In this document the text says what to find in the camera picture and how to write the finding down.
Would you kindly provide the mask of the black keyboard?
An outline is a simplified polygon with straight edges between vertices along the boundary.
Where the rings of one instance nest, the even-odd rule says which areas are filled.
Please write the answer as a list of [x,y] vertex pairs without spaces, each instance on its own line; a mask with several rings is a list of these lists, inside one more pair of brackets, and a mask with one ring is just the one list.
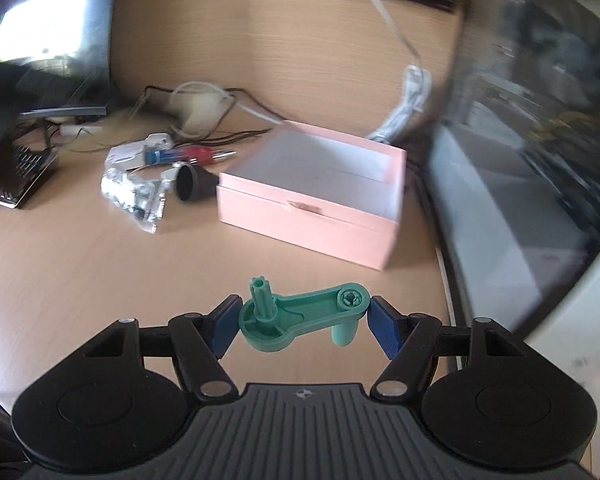
[[51,148],[38,151],[16,146],[17,183],[0,192],[0,206],[17,209],[27,203],[36,190],[54,173],[58,154]]

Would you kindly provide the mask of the green plastic crank handle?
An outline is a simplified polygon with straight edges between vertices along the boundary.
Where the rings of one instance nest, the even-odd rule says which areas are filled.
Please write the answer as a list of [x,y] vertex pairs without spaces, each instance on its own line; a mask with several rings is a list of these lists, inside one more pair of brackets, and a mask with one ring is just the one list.
[[283,296],[257,276],[249,290],[251,298],[240,309],[238,323],[248,344],[261,352],[283,350],[296,338],[325,328],[336,346],[345,347],[370,306],[370,293],[356,283]]

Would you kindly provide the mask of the right computer monitor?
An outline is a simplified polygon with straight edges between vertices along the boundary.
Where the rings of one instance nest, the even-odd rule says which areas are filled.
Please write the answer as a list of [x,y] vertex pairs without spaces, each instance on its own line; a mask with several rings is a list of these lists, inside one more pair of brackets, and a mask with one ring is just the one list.
[[532,334],[600,254],[600,0],[463,0],[426,185],[452,318]]

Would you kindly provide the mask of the computer monitor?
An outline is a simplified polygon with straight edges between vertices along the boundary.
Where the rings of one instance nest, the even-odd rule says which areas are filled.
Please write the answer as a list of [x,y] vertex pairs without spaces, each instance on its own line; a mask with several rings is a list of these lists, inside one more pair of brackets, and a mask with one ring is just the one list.
[[24,117],[104,116],[114,0],[0,0],[0,80]]
[[600,254],[600,0],[463,0],[426,185],[452,318],[532,334]]

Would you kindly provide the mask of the black rubber funnel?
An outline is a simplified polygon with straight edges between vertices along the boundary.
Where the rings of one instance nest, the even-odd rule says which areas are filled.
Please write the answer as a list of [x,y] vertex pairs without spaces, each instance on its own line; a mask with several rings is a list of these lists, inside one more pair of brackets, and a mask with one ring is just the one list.
[[198,165],[185,164],[175,177],[175,194],[185,203],[197,203],[216,195],[220,179],[216,174]]

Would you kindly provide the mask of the pink open cardboard box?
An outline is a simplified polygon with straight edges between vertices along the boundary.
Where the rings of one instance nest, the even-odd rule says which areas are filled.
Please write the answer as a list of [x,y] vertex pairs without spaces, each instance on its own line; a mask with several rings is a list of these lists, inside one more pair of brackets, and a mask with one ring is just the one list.
[[400,230],[405,169],[402,148],[283,122],[221,172],[219,218],[381,270]]

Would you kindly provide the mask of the clear bag of screws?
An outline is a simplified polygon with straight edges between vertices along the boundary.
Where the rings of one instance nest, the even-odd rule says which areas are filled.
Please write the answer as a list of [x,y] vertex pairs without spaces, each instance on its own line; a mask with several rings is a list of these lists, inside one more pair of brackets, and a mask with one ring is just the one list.
[[170,179],[145,179],[117,168],[106,169],[100,180],[102,196],[149,234],[158,230],[170,187]]

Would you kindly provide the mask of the left computer monitor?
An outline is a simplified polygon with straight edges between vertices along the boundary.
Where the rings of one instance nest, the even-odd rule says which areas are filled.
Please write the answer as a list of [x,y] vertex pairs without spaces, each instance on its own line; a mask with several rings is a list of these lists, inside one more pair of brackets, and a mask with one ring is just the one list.
[[24,117],[104,116],[114,0],[0,0],[0,80]]

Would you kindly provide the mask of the white boxy power adapter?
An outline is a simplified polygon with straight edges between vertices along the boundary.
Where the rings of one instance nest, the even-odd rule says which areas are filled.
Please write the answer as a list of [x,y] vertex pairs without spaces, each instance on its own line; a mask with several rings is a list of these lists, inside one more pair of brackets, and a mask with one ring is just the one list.
[[133,170],[145,165],[145,142],[135,141],[110,148],[104,162],[106,169]]

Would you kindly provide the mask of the red blue toothpaste tube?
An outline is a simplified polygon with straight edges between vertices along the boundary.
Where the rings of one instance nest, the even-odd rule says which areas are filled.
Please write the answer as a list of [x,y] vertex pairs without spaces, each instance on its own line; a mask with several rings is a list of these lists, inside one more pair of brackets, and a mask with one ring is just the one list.
[[146,166],[160,166],[175,164],[176,162],[190,162],[194,165],[214,165],[236,155],[232,150],[214,150],[208,146],[176,146],[167,150],[144,151],[144,162]]

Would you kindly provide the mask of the white power strip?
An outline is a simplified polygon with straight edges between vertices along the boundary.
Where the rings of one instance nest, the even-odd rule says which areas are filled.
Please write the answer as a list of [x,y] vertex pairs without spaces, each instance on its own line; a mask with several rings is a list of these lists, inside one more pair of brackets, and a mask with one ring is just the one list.
[[76,138],[80,134],[99,134],[102,132],[102,126],[99,125],[69,125],[62,124],[59,127],[59,134],[66,138]]

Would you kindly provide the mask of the white round travel plug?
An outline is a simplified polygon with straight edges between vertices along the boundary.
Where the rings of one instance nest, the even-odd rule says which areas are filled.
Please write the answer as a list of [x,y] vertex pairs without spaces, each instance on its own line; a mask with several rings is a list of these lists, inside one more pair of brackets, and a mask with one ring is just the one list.
[[173,146],[173,140],[170,134],[164,132],[151,133],[145,139],[145,146],[150,150],[168,150]]

